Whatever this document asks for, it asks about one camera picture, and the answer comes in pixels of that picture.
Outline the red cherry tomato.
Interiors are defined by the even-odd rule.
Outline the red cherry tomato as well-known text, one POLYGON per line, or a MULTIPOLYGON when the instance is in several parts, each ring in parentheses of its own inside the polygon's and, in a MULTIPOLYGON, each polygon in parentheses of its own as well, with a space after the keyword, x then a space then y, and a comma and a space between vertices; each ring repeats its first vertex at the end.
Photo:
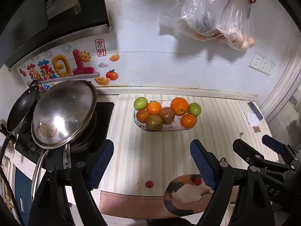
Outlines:
POLYGON ((152 181, 148 180, 145 182, 145 186, 146 186, 146 188, 152 188, 154 186, 154 183, 152 181))
POLYGON ((195 178, 193 182, 194 182, 194 185, 196 185, 196 186, 199 186, 203 183, 201 178, 195 178))

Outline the small orange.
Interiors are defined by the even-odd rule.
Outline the small orange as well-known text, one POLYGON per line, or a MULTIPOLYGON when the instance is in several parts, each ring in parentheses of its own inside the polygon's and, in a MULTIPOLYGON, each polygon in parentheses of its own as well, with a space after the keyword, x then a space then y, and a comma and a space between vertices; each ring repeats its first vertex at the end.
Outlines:
POLYGON ((196 117, 193 114, 185 114, 180 120, 180 124, 185 129, 190 129, 196 124, 196 117))
POLYGON ((151 114, 151 115, 158 115, 160 111, 162 110, 162 106, 159 102, 157 101, 151 101, 148 103, 146 110, 151 114))

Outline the green apple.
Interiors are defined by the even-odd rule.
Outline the green apple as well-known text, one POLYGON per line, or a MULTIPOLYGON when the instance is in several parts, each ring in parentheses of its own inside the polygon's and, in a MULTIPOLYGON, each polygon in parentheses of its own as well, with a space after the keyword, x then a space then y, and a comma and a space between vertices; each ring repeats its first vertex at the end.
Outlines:
POLYGON ((194 116, 199 116, 201 114, 201 107, 198 103, 191 103, 189 105, 189 113, 194 116))
POLYGON ((148 105, 148 100, 145 97, 138 97, 134 101, 134 108, 135 110, 142 110, 146 109, 148 105))

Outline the large orange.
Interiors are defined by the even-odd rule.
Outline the large orange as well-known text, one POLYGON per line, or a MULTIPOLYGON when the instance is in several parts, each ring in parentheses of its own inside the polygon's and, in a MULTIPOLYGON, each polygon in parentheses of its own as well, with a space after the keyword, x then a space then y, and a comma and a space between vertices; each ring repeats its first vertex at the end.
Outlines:
POLYGON ((176 97, 171 101, 170 108, 176 116, 183 116, 188 112, 189 104, 184 98, 176 97))

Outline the dark red round fruit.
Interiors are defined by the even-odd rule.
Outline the dark red round fruit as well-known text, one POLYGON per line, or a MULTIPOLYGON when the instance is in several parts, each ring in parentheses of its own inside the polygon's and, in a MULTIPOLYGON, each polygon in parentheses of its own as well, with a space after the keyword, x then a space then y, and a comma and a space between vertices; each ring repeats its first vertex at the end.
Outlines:
POLYGON ((163 108, 158 115, 162 118, 164 124, 171 124, 175 118, 175 113, 170 107, 163 108))

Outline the brown green round fruit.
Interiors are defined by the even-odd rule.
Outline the brown green round fruit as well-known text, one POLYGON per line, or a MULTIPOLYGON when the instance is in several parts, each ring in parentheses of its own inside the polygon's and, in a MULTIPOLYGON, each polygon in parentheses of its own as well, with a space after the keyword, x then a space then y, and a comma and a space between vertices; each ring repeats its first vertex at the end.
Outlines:
POLYGON ((145 122, 146 127, 152 131, 160 131, 163 127, 163 119, 159 115, 151 114, 145 122))

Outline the brown orange round fruit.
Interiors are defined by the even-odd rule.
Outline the brown orange round fruit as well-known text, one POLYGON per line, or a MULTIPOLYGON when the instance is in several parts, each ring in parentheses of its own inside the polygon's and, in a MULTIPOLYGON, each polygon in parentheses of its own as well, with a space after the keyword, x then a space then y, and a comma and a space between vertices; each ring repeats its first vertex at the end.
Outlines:
POLYGON ((141 123, 146 123, 147 118, 150 116, 150 113, 145 110, 141 109, 137 112, 136 117, 141 123))

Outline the small brown card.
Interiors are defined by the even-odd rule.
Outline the small brown card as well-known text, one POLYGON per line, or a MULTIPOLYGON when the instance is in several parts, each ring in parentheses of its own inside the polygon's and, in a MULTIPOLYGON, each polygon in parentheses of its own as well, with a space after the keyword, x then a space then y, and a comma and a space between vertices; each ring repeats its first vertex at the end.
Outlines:
POLYGON ((261 129, 260 129, 259 126, 255 126, 255 127, 252 127, 252 128, 253 128, 253 130, 254 130, 255 133, 261 132, 261 129))

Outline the white paper sheet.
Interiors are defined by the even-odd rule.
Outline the white paper sheet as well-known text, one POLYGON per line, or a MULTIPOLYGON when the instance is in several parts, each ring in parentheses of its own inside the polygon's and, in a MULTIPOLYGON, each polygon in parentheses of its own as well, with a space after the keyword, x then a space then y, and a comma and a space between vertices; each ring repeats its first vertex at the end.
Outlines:
POLYGON ((258 117, 254 113, 244 113, 244 115, 251 127, 259 127, 261 125, 261 121, 258 120, 258 117))

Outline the floral oval ceramic plate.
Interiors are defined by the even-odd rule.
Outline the floral oval ceramic plate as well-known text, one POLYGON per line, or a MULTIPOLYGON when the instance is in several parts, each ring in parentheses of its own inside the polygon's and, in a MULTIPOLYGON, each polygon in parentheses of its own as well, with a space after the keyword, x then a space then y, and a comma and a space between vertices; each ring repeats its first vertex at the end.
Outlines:
MULTIPOLYGON (((160 101, 160 100, 156 100, 158 103, 160 103, 161 107, 162 108, 165 108, 165 107, 170 107, 170 104, 171 104, 171 101, 160 101)), ((150 130, 146 127, 146 124, 145 123, 142 123, 140 122, 138 119, 137 119, 137 113, 138 113, 138 110, 134 110, 133 112, 133 119, 134 119, 134 122, 135 124, 140 127, 142 130, 144 131, 148 131, 148 132, 154 132, 154 130, 150 130)), ((162 126, 162 129, 159 130, 159 132, 162 132, 162 131, 182 131, 182 130, 189 130, 189 129, 192 129, 194 128, 194 126, 196 125, 196 123, 198 122, 198 118, 195 117, 195 124, 189 128, 185 128, 181 125, 181 116, 175 116, 174 120, 172 123, 170 124, 163 124, 162 126)))

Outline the steel wok lid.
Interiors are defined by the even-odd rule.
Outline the steel wok lid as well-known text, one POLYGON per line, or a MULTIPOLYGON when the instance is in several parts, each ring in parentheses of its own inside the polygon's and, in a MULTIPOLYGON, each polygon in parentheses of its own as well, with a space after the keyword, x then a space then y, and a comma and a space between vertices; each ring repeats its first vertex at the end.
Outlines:
POLYGON ((89 125, 97 90, 87 81, 64 81, 47 90, 33 114, 31 134, 41 148, 55 149, 76 140, 89 125))

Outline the plastic bag of eggs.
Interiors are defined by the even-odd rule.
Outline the plastic bag of eggs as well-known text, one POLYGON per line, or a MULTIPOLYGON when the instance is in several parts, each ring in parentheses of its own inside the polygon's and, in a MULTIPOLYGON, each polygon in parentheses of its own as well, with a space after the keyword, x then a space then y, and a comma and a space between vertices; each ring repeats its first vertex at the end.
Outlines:
POLYGON ((216 29, 218 43, 235 50, 247 50, 255 45, 254 27, 249 0, 228 0, 216 29))

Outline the plastic bag dark contents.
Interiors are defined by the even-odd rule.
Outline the plastic bag dark contents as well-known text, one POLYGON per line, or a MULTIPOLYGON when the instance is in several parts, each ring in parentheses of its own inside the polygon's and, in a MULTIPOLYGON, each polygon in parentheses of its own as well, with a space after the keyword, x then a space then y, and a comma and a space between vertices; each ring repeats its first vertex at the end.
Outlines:
POLYGON ((159 15, 159 25, 198 41, 220 35, 217 25, 228 0, 168 0, 159 15))

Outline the black range hood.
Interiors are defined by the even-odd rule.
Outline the black range hood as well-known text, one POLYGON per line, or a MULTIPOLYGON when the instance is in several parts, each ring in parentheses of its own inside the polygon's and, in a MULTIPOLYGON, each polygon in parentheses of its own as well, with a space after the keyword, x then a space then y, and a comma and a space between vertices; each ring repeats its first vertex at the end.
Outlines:
POLYGON ((105 0, 1 0, 1 65, 112 29, 105 0))

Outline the white wall socket strip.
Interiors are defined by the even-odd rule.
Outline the white wall socket strip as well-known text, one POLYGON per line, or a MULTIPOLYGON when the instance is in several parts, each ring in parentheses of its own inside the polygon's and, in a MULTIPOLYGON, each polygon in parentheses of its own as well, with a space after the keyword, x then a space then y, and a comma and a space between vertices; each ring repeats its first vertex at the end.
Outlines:
POLYGON ((275 65, 257 53, 254 53, 249 63, 249 67, 270 76, 275 68, 275 65))

